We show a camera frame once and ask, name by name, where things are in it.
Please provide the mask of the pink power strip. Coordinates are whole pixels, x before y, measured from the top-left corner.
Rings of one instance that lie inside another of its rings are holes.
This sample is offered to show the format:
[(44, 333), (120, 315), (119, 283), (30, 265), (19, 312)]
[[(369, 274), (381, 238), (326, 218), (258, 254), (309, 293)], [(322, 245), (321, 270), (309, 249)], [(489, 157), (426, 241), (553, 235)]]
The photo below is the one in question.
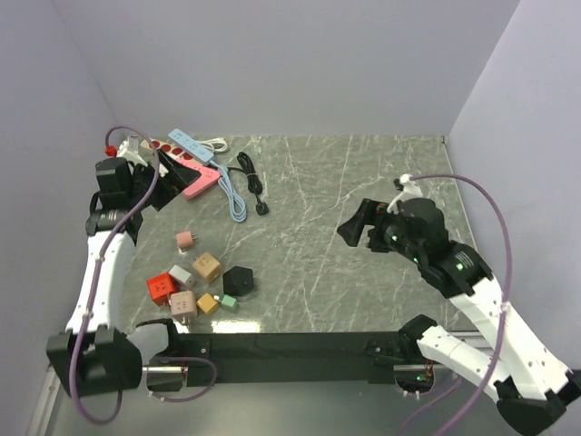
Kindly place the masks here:
[(192, 184), (190, 184), (182, 191), (182, 196), (186, 200), (191, 200), (197, 195), (207, 191), (209, 188), (218, 183), (219, 179), (221, 178), (220, 173), (216, 169), (211, 168), (210, 166), (202, 165), (195, 159), (175, 159), (175, 161), (189, 169), (197, 171), (200, 174), (200, 176)]

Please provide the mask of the beige red power strip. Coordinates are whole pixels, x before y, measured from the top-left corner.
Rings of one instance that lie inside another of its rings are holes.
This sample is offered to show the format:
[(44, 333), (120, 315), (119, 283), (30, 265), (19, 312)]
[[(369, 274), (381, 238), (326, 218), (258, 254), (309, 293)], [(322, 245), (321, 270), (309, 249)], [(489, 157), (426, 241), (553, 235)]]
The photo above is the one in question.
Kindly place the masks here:
[(192, 156), (186, 150), (182, 149), (179, 145), (167, 143), (154, 138), (151, 139), (150, 144), (147, 141), (142, 140), (140, 146), (147, 150), (159, 149), (168, 156), (170, 156), (172, 159), (183, 159), (183, 160), (192, 159)]

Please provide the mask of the small pink plug adapter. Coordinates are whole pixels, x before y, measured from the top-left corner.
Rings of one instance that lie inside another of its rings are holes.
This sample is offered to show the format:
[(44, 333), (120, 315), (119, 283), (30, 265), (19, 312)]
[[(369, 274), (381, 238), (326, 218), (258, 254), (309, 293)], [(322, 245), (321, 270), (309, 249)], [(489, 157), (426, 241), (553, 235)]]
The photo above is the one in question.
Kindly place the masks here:
[(195, 245), (196, 235), (190, 231), (184, 231), (175, 235), (176, 243), (179, 249), (186, 250)]

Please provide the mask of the blue power strip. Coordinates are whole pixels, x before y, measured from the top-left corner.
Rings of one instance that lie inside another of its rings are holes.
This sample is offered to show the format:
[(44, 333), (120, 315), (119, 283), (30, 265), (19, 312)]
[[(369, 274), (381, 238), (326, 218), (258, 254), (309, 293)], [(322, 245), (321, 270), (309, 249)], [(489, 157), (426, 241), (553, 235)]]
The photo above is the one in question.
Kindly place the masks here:
[(220, 174), (218, 185), (222, 188), (228, 199), (230, 216), (236, 223), (243, 223), (247, 219), (248, 214), (246, 202), (244, 202), (232, 185), (228, 169), (215, 161), (215, 153), (180, 129), (173, 129), (168, 133), (168, 136), (197, 162), (215, 169)]

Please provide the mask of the orange cube adapter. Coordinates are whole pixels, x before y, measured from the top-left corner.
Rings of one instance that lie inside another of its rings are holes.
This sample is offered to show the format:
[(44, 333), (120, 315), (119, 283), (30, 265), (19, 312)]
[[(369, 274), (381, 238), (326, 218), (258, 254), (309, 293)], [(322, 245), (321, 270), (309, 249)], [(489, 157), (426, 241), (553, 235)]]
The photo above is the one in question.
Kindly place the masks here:
[(208, 252), (198, 256), (192, 268), (206, 283), (214, 282), (222, 274), (222, 264)]

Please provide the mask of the white charger plug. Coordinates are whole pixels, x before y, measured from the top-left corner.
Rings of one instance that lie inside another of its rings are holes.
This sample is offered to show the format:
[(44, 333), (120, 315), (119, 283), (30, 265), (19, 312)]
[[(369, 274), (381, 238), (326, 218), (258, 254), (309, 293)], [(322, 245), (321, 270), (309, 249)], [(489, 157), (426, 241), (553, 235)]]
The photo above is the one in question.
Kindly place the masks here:
[(174, 265), (170, 271), (170, 276), (182, 287), (190, 289), (195, 284), (195, 277), (179, 265)]

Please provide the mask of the red cube plug adapter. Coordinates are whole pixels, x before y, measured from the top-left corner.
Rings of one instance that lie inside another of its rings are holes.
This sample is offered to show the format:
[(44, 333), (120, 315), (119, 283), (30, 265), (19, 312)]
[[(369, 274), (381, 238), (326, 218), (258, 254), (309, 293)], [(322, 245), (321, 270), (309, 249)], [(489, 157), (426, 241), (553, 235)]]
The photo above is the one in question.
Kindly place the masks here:
[(171, 275), (161, 273), (146, 281), (149, 295), (157, 306), (169, 305), (171, 296), (177, 292)]

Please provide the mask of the black cube adapter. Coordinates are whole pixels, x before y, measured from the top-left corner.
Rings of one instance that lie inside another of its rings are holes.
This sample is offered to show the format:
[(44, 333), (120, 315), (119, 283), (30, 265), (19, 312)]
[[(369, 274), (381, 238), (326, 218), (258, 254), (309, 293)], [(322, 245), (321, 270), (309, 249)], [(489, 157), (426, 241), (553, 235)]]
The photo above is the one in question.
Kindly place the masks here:
[(243, 297), (255, 289), (253, 270), (233, 266), (222, 275), (223, 293), (232, 297)]

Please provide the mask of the beige pink cube adapter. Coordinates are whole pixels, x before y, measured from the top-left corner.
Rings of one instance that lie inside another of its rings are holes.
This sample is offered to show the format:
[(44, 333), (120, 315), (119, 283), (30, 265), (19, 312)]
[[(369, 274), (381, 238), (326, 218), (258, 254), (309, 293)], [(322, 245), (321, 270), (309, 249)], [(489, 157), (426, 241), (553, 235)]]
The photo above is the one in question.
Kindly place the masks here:
[(172, 317), (183, 325), (189, 325), (197, 316), (197, 304), (192, 291), (175, 292), (170, 295)]

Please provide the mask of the yellow plug adapter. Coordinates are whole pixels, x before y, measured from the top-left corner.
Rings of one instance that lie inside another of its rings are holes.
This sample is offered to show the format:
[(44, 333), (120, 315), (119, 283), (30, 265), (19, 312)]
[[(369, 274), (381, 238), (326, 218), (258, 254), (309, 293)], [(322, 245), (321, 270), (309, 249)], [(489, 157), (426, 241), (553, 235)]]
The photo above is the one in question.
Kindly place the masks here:
[(219, 302), (213, 295), (205, 293), (196, 300), (197, 307), (205, 314), (211, 315), (219, 308)]

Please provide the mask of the green plug adapter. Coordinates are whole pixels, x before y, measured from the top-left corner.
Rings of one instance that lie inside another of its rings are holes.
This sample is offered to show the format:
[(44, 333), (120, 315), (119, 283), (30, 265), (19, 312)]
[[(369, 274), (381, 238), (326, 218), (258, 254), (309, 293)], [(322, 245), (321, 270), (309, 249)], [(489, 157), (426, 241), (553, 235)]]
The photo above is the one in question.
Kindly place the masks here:
[(222, 308), (235, 312), (238, 308), (238, 300), (228, 294), (215, 295), (214, 299), (221, 305)]

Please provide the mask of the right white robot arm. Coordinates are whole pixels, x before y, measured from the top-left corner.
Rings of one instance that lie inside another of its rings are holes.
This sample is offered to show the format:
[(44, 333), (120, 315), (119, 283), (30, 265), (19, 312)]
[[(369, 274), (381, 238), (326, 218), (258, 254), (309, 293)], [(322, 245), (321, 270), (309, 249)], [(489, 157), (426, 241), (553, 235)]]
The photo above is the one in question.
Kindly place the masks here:
[(355, 247), (362, 234), (374, 253), (397, 253), (412, 261), (421, 278), (459, 309), (492, 348), (486, 355), (425, 315), (399, 330), (399, 354), (445, 365), (496, 404), (521, 435), (548, 430), (580, 397), (580, 374), (560, 361), (504, 301), (500, 283), (470, 246), (448, 236), (443, 212), (426, 198), (386, 204), (364, 199), (337, 229)]

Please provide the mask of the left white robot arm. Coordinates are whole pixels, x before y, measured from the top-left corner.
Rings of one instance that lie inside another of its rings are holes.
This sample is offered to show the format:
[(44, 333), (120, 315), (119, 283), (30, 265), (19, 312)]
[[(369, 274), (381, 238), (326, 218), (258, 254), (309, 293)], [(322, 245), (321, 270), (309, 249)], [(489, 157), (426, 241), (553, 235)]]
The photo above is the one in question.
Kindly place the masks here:
[(47, 357), (73, 398), (135, 389), (152, 358), (169, 365), (181, 356), (178, 332), (168, 319), (143, 322), (132, 335), (117, 327), (143, 209), (161, 210), (200, 176), (165, 153), (158, 156), (164, 176), (156, 176), (150, 163), (122, 157), (95, 166), (98, 190), (85, 224), (88, 259), (82, 288), (64, 331), (46, 344)]

